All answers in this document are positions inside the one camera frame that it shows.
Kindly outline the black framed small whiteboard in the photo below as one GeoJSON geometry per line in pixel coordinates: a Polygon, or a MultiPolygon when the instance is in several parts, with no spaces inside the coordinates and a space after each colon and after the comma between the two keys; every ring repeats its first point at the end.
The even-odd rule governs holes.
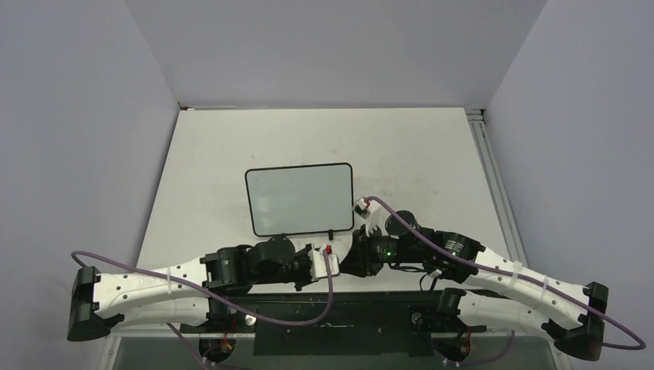
{"type": "Polygon", "coordinates": [[[258,237],[341,232],[355,225],[353,168],[347,162],[254,168],[244,181],[258,237]]]}

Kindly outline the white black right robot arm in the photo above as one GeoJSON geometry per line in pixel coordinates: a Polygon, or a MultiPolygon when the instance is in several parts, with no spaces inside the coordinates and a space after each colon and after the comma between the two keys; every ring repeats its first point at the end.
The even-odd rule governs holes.
{"type": "Polygon", "coordinates": [[[496,298],[470,290],[443,290],[437,322],[446,330],[461,326],[520,330],[551,341],[571,357],[599,360],[605,330],[600,316],[608,303],[605,285],[551,279],[477,240],[421,227],[408,210],[384,221],[375,204],[356,205],[354,213],[364,224],[352,234],[352,246],[339,265],[343,274],[367,278],[387,266],[492,291],[496,298]]]}

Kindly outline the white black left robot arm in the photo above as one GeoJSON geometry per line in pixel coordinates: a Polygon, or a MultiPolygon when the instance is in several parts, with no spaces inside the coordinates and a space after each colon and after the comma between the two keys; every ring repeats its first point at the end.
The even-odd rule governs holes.
{"type": "Polygon", "coordinates": [[[256,245],[223,247],[187,262],[147,270],[87,251],[74,251],[79,265],[72,286],[67,339],[92,341],[114,328],[152,323],[224,330],[233,309],[231,296],[255,285],[293,284],[297,289],[328,277],[331,261],[309,244],[300,251],[285,236],[256,245]]]}

